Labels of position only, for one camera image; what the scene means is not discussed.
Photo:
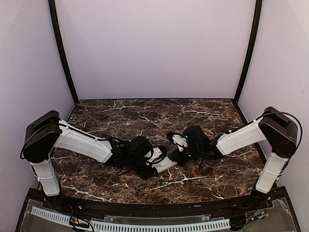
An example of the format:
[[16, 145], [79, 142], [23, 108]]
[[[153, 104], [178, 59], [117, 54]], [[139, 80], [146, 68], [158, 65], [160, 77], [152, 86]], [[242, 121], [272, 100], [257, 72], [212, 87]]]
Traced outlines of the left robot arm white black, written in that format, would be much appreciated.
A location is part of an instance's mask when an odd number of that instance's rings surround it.
[[49, 203], [58, 211], [68, 207], [68, 199], [60, 194], [50, 159], [55, 148], [70, 150], [112, 167], [133, 167], [145, 178], [156, 172], [154, 161], [161, 155], [160, 149], [153, 147], [145, 137], [138, 136], [131, 141], [99, 138], [60, 119], [57, 111], [49, 111], [27, 126], [20, 158], [31, 164]]

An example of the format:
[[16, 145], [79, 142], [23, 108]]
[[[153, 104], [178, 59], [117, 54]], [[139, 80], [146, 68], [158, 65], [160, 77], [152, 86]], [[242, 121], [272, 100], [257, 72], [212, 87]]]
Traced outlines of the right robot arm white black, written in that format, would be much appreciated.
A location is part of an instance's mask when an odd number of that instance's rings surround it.
[[265, 195], [282, 174], [302, 141], [303, 128], [292, 114], [267, 107], [264, 112], [246, 125], [210, 139], [200, 126], [190, 126], [182, 133], [169, 132], [167, 139], [177, 146], [170, 158], [179, 166], [190, 160], [219, 160], [252, 144], [266, 141], [271, 154], [256, 181], [254, 193], [246, 205], [256, 210], [265, 202]]

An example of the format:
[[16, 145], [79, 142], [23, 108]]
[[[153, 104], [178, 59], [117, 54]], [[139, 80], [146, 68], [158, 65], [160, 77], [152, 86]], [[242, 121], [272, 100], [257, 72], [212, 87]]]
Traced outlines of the white remote control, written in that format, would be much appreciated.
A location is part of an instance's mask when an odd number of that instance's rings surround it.
[[158, 173], [161, 173], [161, 172], [175, 166], [176, 164], [177, 164], [177, 162], [170, 160], [169, 157], [165, 157], [158, 164], [153, 164], [152, 167], [155, 168]]

